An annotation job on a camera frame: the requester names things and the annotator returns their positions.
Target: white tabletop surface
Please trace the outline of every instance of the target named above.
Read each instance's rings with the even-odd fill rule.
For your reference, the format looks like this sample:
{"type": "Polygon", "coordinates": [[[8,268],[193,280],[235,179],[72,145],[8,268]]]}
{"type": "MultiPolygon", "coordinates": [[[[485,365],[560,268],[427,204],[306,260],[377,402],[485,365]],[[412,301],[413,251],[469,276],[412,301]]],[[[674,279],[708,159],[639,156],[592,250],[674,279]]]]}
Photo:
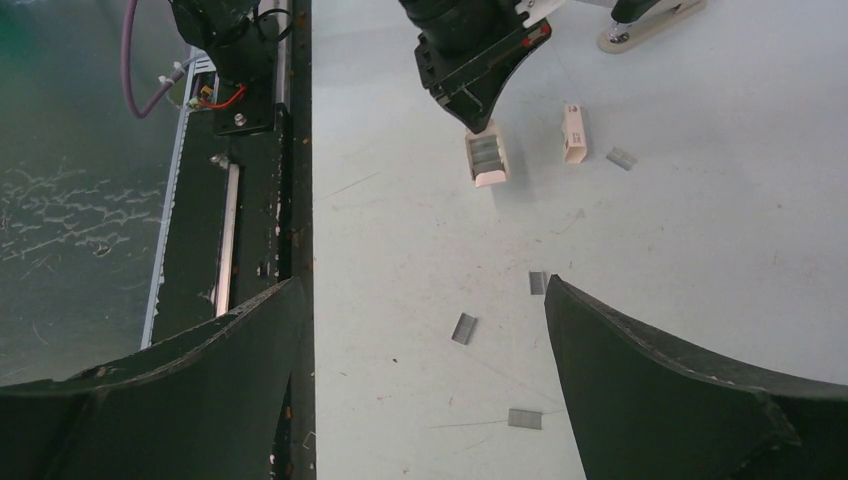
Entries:
{"type": "Polygon", "coordinates": [[[530,270],[848,383],[848,3],[710,0],[620,56],[595,45],[608,10],[568,3],[501,96],[512,177],[484,189],[397,2],[313,8],[319,478],[583,478],[530,270]],[[588,113],[581,165],[566,101],[588,113]],[[508,427],[511,407],[543,430],[508,427]]]}

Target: orange wire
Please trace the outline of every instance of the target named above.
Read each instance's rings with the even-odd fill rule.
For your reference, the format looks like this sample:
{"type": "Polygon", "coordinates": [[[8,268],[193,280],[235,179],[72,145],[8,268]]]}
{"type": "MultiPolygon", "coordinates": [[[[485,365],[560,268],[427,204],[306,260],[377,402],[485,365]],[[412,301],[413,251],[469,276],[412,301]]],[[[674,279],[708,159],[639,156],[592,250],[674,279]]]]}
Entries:
{"type": "Polygon", "coordinates": [[[239,89],[236,90],[236,93],[234,93],[233,96],[230,97],[230,99],[227,100],[226,102],[216,104],[216,103],[209,103],[206,100],[201,100],[200,105],[202,105],[206,108],[211,108],[213,110],[222,110],[222,109],[225,109],[225,108],[229,107],[230,105],[234,104],[238,100],[240,100],[241,97],[244,96],[244,92],[246,92],[246,91],[247,91],[246,85],[239,85],[239,89]]]}

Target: black cable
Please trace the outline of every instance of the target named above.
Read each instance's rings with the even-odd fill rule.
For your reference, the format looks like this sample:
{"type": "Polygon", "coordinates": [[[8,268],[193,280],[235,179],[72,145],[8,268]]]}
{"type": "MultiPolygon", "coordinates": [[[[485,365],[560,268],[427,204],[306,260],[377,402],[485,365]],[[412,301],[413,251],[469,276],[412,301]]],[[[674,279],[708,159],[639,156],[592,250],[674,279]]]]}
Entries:
{"type": "MultiPolygon", "coordinates": [[[[292,27],[294,27],[294,19],[292,18],[291,12],[289,12],[288,10],[284,10],[282,8],[272,8],[270,10],[266,10],[266,11],[262,12],[259,16],[254,15],[253,18],[254,18],[254,22],[256,22],[256,28],[259,28],[259,34],[262,35],[262,29],[259,27],[259,22],[262,21],[262,19],[264,19],[265,17],[272,15],[272,14],[275,14],[275,13],[285,13],[289,17],[289,23],[288,23],[288,25],[286,25],[286,28],[284,28],[283,31],[280,32],[279,35],[277,35],[277,38],[273,40],[274,43],[280,43],[283,40],[285,40],[286,37],[288,37],[291,34],[292,27]]],[[[265,38],[264,35],[262,35],[262,38],[263,38],[263,40],[266,40],[266,41],[268,40],[267,38],[265,38]]]]}

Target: cable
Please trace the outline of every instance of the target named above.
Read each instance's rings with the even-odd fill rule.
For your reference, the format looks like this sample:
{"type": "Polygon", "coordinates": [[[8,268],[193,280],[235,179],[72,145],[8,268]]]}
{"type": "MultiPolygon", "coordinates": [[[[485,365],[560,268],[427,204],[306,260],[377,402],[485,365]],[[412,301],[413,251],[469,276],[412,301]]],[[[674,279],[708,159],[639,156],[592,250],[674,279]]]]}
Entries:
{"type": "Polygon", "coordinates": [[[264,19],[268,15],[272,15],[274,13],[285,13],[289,17],[289,24],[286,25],[286,28],[284,28],[283,31],[280,32],[279,35],[277,35],[277,38],[274,40],[274,43],[282,42],[283,40],[286,39],[286,37],[288,37],[291,34],[292,27],[294,26],[294,19],[291,16],[291,12],[289,12],[288,10],[284,10],[282,8],[272,8],[270,10],[266,10],[266,11],[262,12],[261,15],[256,16],[255,14],[256,14],[257,11],[258,11],[258,9],[255,9],[253,11],[254,12],[253,21],[256,23],[256,28],[259,29],[259,35],[262,36],[263,40],[268,40],[268,39],[265,38],[265,35],[262,34],[262,27],[259,26],[259,22],[262,21],[262,19],[264,19]]]}
{"type": "Polygon", "coordinates": [[[227,100],[226,102],[224,102],[224,103],[209,103],[206,100],[201,100],[200,105],[203,106],[203,107],[206,107],[206,108],[211,108],[213,110],[223,110],[223,109],[229,107],[230,105],[236,103],[237,101],[241,100],[241,97],[244,96],[244,92],[246,92],[246,91],[247,91],[247,86],[242,84],[242,85],[239,85],[239,89],[236,90],[236,93],[234,93],[233,96],[230,97],[230,99],[227,100]]]}
{"type": "Polygon", "coordinates": [[[135,104],[135,98],[133,97],[132,75],[130,73],[132,57],[132,30],[133,23],[135,22],[135,9],[137,6],[138,0],[129,0],[127,3],[127,11],[124,14],[123,32],[121,34],[121,89],[124,92],[124,101],[126,102],[130,113],[132,113],[135,118],[142,119],[147,117],[147,115],[150,114],[150,111],[153,110],[153,107],[159,103],[159,100],[168,93],[168,90],[170,90],[175,83],[185,76],[186,68],[197,60],[204,58],[206,55],[195,55],[181,63],[179,67],[174,70],[174,73],[172,73],[171,76],[164,79],[159,90],[156,90],[156,93],[154,93],[144,107],[139,110],[138,106],[135,104]]]}

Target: red wire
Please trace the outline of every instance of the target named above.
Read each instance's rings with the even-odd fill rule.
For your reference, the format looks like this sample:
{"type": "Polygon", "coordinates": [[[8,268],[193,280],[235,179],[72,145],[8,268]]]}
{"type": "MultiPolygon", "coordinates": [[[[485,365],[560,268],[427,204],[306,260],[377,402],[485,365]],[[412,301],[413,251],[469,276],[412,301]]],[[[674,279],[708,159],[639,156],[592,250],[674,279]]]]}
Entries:
{"type": "Polygon", "coordinates": [[[236,93],[234,93],[233,96],[230,97],[230,99],[227,100],[224,103],[217,103],[216,104],[216,103],[209,103],[206,100],[201,100],[200,104],[202,106],[206,107],[206,108],[211,108],[213,110],[222,110],[222,109],[225,109],[225,108],[229,107],[230,105],[236,103],[238,100],[240,100],[241,97],[244,96],[244,92],[246,92],[246,91],[247,91],[246,85],[239,85],[239,89],[236,90],[236,93]]]}

